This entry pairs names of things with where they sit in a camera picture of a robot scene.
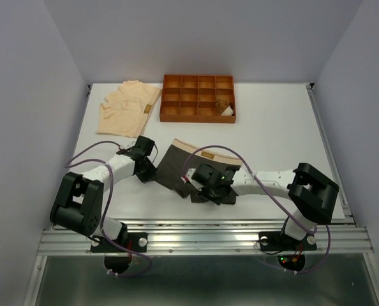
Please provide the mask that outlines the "dark grey underwear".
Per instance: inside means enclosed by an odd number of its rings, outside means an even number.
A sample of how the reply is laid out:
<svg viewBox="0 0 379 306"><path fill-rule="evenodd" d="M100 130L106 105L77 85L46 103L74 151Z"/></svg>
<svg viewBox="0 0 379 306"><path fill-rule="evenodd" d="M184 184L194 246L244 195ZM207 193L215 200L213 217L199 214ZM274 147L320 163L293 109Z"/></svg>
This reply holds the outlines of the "dark grey underwear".
<svg viewBox="0 0 379 306"><path fill-rule="evenodd" d="M197 194L197 190L193 186L186 184L181 178L184 163L190 154L197 149L198 147L175 138L161 159L154 180L164 187L175 191L182 198L190 196L192 203L206 203L208 200L200 197ZM241 160L237 157L226 156L210 150L202 150L190 159L185 169L197 168L202 163L208 164L220 172L225 171L229 166L242 165Z"/></svg>

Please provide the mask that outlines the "orange compartment tray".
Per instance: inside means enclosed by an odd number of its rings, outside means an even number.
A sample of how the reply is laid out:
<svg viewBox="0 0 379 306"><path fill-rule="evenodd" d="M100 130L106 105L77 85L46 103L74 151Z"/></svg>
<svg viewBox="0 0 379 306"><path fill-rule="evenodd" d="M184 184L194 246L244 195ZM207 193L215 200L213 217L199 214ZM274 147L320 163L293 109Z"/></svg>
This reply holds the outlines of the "orange compartment tray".
<svg viewBox="0 0 379 306"><path fill-rule="evenodd" d="M216 102L230 102L234 114L216 113ZM235 84L231 75L165 74L160 105L160 121L233 124L237 118Z"/></svg>

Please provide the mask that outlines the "brown underwear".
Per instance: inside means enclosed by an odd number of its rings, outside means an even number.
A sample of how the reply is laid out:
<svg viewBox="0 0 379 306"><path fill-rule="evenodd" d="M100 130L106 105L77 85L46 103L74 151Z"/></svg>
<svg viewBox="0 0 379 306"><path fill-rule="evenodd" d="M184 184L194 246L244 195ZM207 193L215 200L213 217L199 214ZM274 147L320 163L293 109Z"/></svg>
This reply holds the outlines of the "brown underwear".
<svg viewBox="0 0 379 306"><path fill-rule="evenodd" d="M230 102L224 99L219 99L216 102L216 113L219 116L230 117L234 114L233 108L230 106Z"/></svg>

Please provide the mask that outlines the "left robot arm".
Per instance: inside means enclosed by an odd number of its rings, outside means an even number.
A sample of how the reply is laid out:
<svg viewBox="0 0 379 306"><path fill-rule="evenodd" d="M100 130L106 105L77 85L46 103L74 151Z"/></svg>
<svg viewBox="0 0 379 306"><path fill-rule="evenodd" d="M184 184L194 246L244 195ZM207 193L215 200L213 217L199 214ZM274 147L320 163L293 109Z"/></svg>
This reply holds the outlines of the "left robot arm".
<svg viewBox="0 0 379 306"><path fill-rule="evenodd" d="M145 184L154 180L157 172L149 159L152 151L158 149L155 141L139 136L133 146L118 149L108 161L70 161L65 168L84 163L99 165L83 173L69 171L61 181L50 211L52 224L87 238L99 238L98 242L104 240L113 251L121 251L128 245L127 225L107 217L115 185L133 176Z"/></svg>

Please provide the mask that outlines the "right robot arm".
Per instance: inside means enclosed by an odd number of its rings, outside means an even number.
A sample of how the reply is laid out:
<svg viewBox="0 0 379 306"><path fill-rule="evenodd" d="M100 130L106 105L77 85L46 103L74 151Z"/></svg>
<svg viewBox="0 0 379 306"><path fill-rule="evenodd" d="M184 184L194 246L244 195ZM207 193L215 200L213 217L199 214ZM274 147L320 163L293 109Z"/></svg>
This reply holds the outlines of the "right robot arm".
<svg viewBox="0 0 379 306"><path fill-rule="evenodd" d="M280 231L260 235L264 251L293 249L313 236L318 225L329 225L336 205L339 186L314 166L301 163L294 170L252 173L240 166L219 171L202 163L190 168L184 179L198 195L220 205L226 200L247 195L266 195L277 205L280 198L296 206L288 213Z"/></svg>

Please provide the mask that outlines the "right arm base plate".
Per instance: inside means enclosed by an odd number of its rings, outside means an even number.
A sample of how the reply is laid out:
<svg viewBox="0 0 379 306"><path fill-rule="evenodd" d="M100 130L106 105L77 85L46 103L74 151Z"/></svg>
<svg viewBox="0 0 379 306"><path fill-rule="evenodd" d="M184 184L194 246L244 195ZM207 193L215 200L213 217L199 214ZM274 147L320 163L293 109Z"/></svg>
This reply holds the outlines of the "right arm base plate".
<svg viewBox="0 0 379 306"><path fill-rule="evenodd" d="M262 231L258 234L258 246L264 252L317 250L313 235L306 234L302 240L291 238L280 231Z"/></svg>

